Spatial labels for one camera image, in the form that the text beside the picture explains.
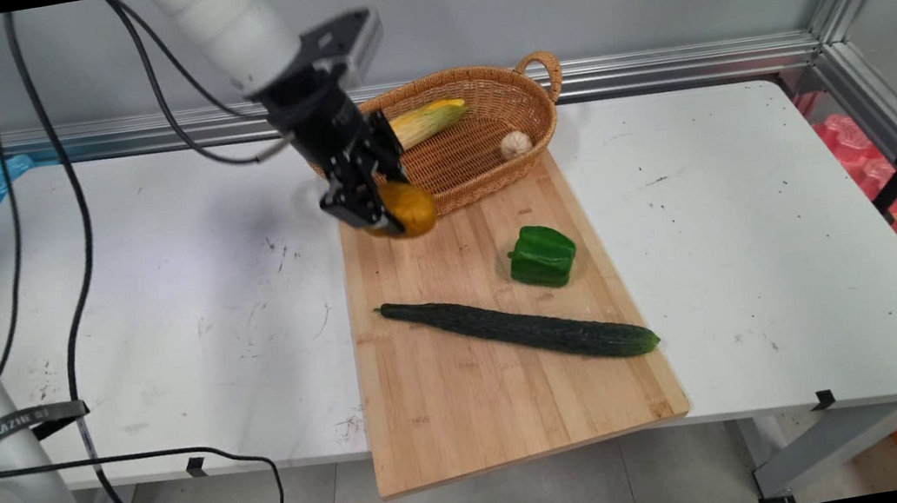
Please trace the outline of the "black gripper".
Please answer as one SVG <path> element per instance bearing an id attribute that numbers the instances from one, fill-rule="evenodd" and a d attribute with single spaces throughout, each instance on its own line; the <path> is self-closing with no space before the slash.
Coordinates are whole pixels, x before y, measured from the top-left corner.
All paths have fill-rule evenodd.
<path id="1" fill-rule="evenodd" d="M 345 63 L 310 65 L 251 96 L 269 122 L 320 170 L 328 183 L 322 212 L 361 230 L 393 228 L 375 174 L 410 182 L 402 164 L 401 140 L 377 109 L 365 115 L 343 87 Z"/>

